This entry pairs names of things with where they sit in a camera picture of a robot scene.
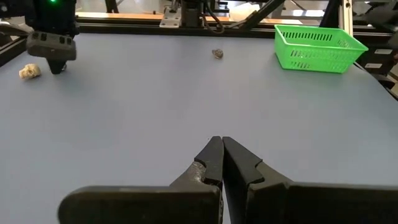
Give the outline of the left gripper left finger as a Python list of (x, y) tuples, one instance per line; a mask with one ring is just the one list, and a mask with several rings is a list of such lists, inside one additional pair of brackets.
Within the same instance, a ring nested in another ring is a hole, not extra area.
[(213, 136), (168, 186), (87, 186), (58, 206), (61, 224), (220, 224), (224, 144)]

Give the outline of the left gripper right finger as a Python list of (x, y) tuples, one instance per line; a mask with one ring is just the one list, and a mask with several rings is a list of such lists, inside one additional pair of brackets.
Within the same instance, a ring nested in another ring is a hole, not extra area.
[(397, 223), (397, 187), (295, 182), (223, 138), (231, 223)]

